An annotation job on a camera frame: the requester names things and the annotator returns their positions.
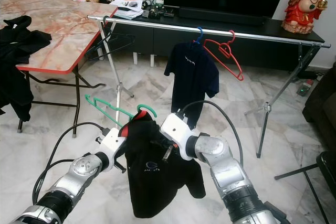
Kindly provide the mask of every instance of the clothes hanger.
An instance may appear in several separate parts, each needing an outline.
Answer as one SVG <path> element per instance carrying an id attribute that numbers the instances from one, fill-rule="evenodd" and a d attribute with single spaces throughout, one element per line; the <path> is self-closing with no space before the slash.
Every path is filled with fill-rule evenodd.
<path id="1" fill-rule="evenodd" d="M 110 116 L 105 110 L 103 110 L 101 107 L 99 107 L 99 106 L 97 105 L 97 101 L 98 101 L 98 102 L 101 102 L 101 103 L 103 103 L 103 104 L 105 104 L 105 105 L 107 105 L 108 107 L 110 107 L 111 109 L 113 109 L 113 110 L 115 110 L 115 111 L 120 111 L 121 113 L 124 113 L 125 115 L 128 115 L 128 117 L 129 117 L 129 121 L 132 120 L 133 117 L 134 117 L 134 115 L 132 115 L 131 113 L 127 112 L 126 110 L 123 110 L 123 109 L 121 109 L 121 108 L 114 107 L 113 105 L 111 105 L 111 104 L 110 104 L 109 102 L 107 102 L 107 101 L 104 101 L 104 100 L 99 99 L 99 98 L 96 98 L 96 97 L 94 97 L 94 98 L 93 98 L 93 101 L 91 101 L 91 100 L 90 100 L 90 97 L 91 97 L 91 96 L 90 96 L 89 94 L 86 94 L 86 95 L 85 95 L 85 99 L 86 99 L 91 105 L 93 105 L 96 109 L 98 109 L 101 113 L 103 113 L 105 116 L 107 116 L 109 119 L 111 119 L 114 123 L 116 123 L 116 124 L 119 125 L 120 127 L 122 127 L 122 125 L 121 125 L 119 122 L 117 122 L 112 116 Z M 157 117 L 156 112 L 155 112 L 151 107 L 149 107 L 148 105 L 145 105 L 145 104 L 139 104 L 139 105 L 137 106 L 137 111 L 140 112 L 141 108 L 146 108 L 146 109 L 148 109 L 149 111 L 151 111 L 151 112 L 153 113 L 154 117 Z"/>
<path id="2" fill-rule="evenodd" d="M 135 42 L 135 36 L 134 35 L 129 35 L 129 34 L 116 34 L 116 33 L 112 33 L 111 29 L 109 27 L 107 27 L 107 21 L 106 19 L 109 18 L 109 16 L 104 16 L 103 18 L 103 31 L 104 33 L 106 34 L 105 38 L 102 39 L 101 41 L 99 41 L 95 46 L 91 47 L 89 50 L 86 51 L 85 55 L 86 56 L 89 56 L 92 52 L 94 51 L 97 51 L 99 48 L 101 48 L 103 46 L 103 43 L 104 41 L 106 41 L 107 43 L 111 43 L 119 38 L 127 38 L 127 39 L 130 39 L 130 42 L 126 45 L 123 45 L 121 47 L 118 47 L 112 51 L 109 51 L 103 55 L 99 55 L 97 57 L 94 57 L 94 58 L 90 58 L 89 57 L 89 60 L 95 60 L 95 59 L 98 59 L 98 58 L 101 58 L 101 57 L 104 57 L 105 55 L 108 55 L 108 54 L 111 54 L 115 51 L 118 51 L 122 48 L 125 48 L 125 47 L 128 47 L 130 46 L 131 44 L 133 44 Z"/>
<path id="3" fill-rule="evenodd" d="M 139 104 L 137 106 L 137 111 L 140 112 L 141 108 L 145 108 L 145 109 L 148 109 L 150 112 L 153 113 L 154 117 L 156 118 L 157 117 L 157 114 L 155 112 L 155 110 L 153 110 L 151 107 L 149 107 L 148 105 L 146 104 Z"/>
<path id="4" fill-rule="evenodd" d="M 197 41 L 194 41 L 194 43 L 200 44 L 201 39 L 203 38 L 203 30 L 200 26 L 197 27 L 201 31 L 201 35 L 197 38 Z"/>
<path id="5" fill-rule="evenodd" d="M 243 71 L 242 68 L 240 67 L 238 61 L 236 60 L 236 58 L 234 57 L 234 55 L 231 52 L 231 47 L 230 47 L 230 43 L 232 43 L 233 41 L 235 41 L 236 35 L 235 32 L 230 30 L 229 32 L 231 32 L 233 34 L 233 38 L 232 40 L 229 40 L 227 43 L 218 43 L 212 39 L 206 39 L 203 43 L 203 47 L 205 50 L 207 50 L 207 52 L 212 55 L 224 68 L 226 68 L 234 77 L 236 77 L 239 81 L 243 81 L 244 76 L 243 76 Z M 228 66 L 226 66 L 223 62 L 221 62 L 207 47 L 206 47 L 206 43 L 207 42 L 212 42 L 215 43 L 216 45 L 218 45 L 218 50 L 227 58 L 230 59 L 232 58 L 234 60 L 234 62 L 236 63 L 238 69 L 239 69 L 239 74 L 235 74 Z"/>
<path id="6" fill-rule="evenodd" d="M 198 26 L 197 28 L 201 31 L 201 35 L 197 38 L 197 40 L 193 40 L 193 43 L 190 45 L 190 48 L 192 48 L 194 44 L 201 44 L 201 39 L 203 38 L 203 30 L 200 26 Z"/>

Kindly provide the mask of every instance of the red statue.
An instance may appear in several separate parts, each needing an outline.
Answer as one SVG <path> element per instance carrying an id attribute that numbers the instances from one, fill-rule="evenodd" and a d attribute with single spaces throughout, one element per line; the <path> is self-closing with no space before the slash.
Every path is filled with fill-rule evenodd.
<path id="1" fill-rule="evenodd" d="M 321 12 L 327 9 L 327 4 L 326 0 L 290 0 L 282 27 L 291 33 L 311 33 L 313 19 L 319 19 Z"/>

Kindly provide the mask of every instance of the navy t-shirt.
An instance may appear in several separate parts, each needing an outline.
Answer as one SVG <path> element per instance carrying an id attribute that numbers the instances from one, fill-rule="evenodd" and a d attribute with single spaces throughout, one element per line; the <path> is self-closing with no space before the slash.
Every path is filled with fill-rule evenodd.
<path id="1" fill-rule="evenodd" d="M 164 74 L 175 74 L 172 112 L 187 104 L 204 100 L 205 93 L 211 98 L 219 92 L 219 73 L 211 56 L 201 44 L 188 42 L 177 44 L 168 60 Z M 189 107 L 185 115 L 191 129 L 196 127 L 203 104 Z"/>

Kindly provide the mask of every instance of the clothes rack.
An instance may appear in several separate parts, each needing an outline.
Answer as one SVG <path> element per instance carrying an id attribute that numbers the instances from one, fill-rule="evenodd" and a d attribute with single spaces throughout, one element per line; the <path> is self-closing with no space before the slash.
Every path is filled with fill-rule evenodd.
<path id="1" fill-rule="evenodd" d="M 104 31 L 102 29 L 102 22 L 105 20 L 106 22 L 111 22 L 111 32 L 113 31 L 115 25 L 117 23 L 119 24 L 125 24 L 125 25 L 133 25 L 133 26 L 143 26 L 143 27 L 151 27 L 151 28 L 158 28 L 158 29 L 168 29 L 168 30 L 176 30 L 176 31 L 189 31 L 189 32 L 200 32 L 198 28 L 193 27 L 184 27 L 184 26 L 173 26 L 173 25 L 165 25 L 165 24 L 156 24 L 156 23 L 148 23 L 148 22 L 141 22 L 141 21 L 135 21 L 135 20 L 125 20 L 125 19 L 118 19 L 118 18 L 105 18 L 100 16 L 88 16 L 88 19 L 90 20 L 96 20 L 101 32 L 102 39 L 105 38 Z M 219 35 L 219 36 L 232 36 L 232 33 L 229 31 L 220 31 L 220 30 L 210 30 L 210 29 L 202 29 L 203 34 L 209 34 L 209 35 Z M 288 38 L 280 38 L 280 37 L 272 37 L 272 36 L 264 36 L 264 35 L 255 35 L 255 34 L 244 34 L 244 33 L 235 33 L 236 38 L 245 38 L 245 39 L 256 39 L 256 40 L 264 40 L 264 41 L 274 41 L 274 42 L 282 42 L 282 43 L 290 43 L 290 44 L 296 44 L 299 47 L 299 53 L 298 53 L 298 65 L 295 68 L 295 70 L 291 73 L 287 81 L 283 84 L 283 86 L 278 90 L 278 92 L 273 96 L 270 102 L 265 101 L 264 104 L 256 109 L 252 109 L 250 111 L 245 112 L 245 115 L 248 115 L 250 113 L 255 113 L 257 111 L 264 111 L 264 122 L 261 127 L 261 133 L 260 133 L 260 139 L 259 139 L 259 147 L 257 151 L 257 157 L 260 158 L 261 156 L 261 149 L 262 144 L 264 142 L 264 136 L 266 131 L 266 125 L 268 120 L 268 115 L 271 112 L 272 105 L 274 102 L 280 97 L 280 95 L 284 92 L 286 87 L 292 82 L 292 80 L 297 76 L 297 74 L 302 70 L 302 68 L 308 64 L 312 58 L 315 56 L 316 52 L 320 48 L 330 48 L 331 45 L 327 43 L 320 43 L 320 42 L 314 42 L 314 41 L 305 41 L 305 40 L 298 40 L 298 39 L 288 39 Z M 109 48 L 105 41 L 104 43 L 105 49 L 108 52 Z M 306 53 L 305 56 L 302 55 L 302 46 L 310 46 L 310 49 Z M 120 92 L 122 89 L 126 91 L 126 93 L 130 96 L 133 96 L 133 94 L 128 91 L 127 89 L 122 87 L 122 83 L 119 80 L 117 70 L 114 66 L 111 54 L 108 55 L 110 65 L 112 68 L 112 71 L 114 72 L 117 81 L 119 82 L 119 85 L 117 86 L 117 108 L 120 106 Z"/>

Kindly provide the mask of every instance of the rack leg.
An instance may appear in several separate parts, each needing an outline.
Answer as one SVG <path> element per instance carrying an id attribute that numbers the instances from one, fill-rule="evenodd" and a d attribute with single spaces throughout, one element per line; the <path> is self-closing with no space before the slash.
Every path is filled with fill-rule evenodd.
<path id="1" fill-rule="evenodd" d="M 302 61 L 299 62 L 295 70 L 291 73 L 291 75 L 288 77 L 287 81 L 282 85 L 282 87 L 279 89 L 279 91 L 273 96 L 272 100 L 270 102 L 265 102 L 267 106 L 264 105 L 264 110 L 265 110 L 265 115 L 264 115 L 264 124 L 262 125 L 261 128 L 261 134 L 260 134 L 260 142 L 259 142 L 259 149 L 257 152 L 257 157 L 260 158 L 261 156 L 261 149 L 262 149 L 262 144 L 264 142 L 264 136 L 265 136 L 265 130 L 266 130 L 266 125 L 267 125 L 267 120 L 268 120 L 268 114 L 270 113 L 271 106 L 275 103 L 275 101 L 281 96 L 281 94 L 284 92 L 284 90 L 287 88 L 289 84 L 291 84 L 292 80 L 296 77 L 296 75 L 301 71 L 302 66 L 305 66 L 307 62 L 310 62 L 310 60 L 315 56 L 317 51 L 320 49 L 320 46 L 313 45 L 310 47 L 308 52 L 306 53 L 305 57 L 303 58 Z M 253 109 L 250 111 L 247 111 L 244 113 L 244 115 L 248 115 L 250 113 L 254 113 L 257 111 L 262 110 L 262 108 L 257 108 Z"/>
<path id="2" fill-rule="evenodd" d="M 106 36 L 105 36 L 105 32 L 104 32 L 104 29 L 103 29 L 103 26 L 105 24 L 103 24 L 103 22 L 101 21 L 97 21 L 98 23 L 98 27 L 99 27 L 99 30 L 100 30 L 100 35 L 101 35 L 101 38 L 102 39 L 105 39 Z M 116 26 L 115 25 L 116 23 L 113 22 L 112 23 L 112 26 L 111 26 L 111 33 L 113 32 L 114 30 L 114 27 Z M 105 50 L 106 52 L 110 52 L 110 48 L 109 48 L 109 45 L 106 41 L 103 42 L 104 43 L 104 47 L 105 47 Z M 118 72 L 116 70 L 116 67 L 114 65 L 114 62 L 113 62 L 113 59 L 112 59 L 112 54 L 109 53 L 107 55 L 108 59 L 109 59 L 109 62 L 110 62 L 110 66 L 111 66 L 111 70 L 112 72 L 114 73 L 114 77 L 117 81 L 117 108 L 120 108 L 120 97 L 121 97 L 121 91 L 124 90 L 130 97 L 134 97 L 134 94 L 132 94 L 128 89 L 124 88 L 122 86 L 122 82 L 120 81 L 119 79 L 119 75 L 118 75 Z M 116 112 L 116 117 L 115 117 L 115 120 L 118 122 L 119 121 L 119 111 Z"/>
<path id="3" fill-rule="evenodd" d="M 138 64 L 138 53 L 137 52 L 133 52 L 133 63 L 134 65 Z"/>
<path id="4" fill-rule="evenodd" d="M 259 148 L 258 148 L 258 152 L 257 152 L 257 158 L 260 158 L 260 156 L 261 156 L 261 149 L 262 149 L 262 144 L 264 143 L 264 136 L 265 136 L 265 132 L 266 132 L 266 125 L 267 125 L 269 112 L 270 111 L 265 111 L 265 114 L 264 114 L 264 123 L 261 127 L 261 132 L 260 132 Z"/>

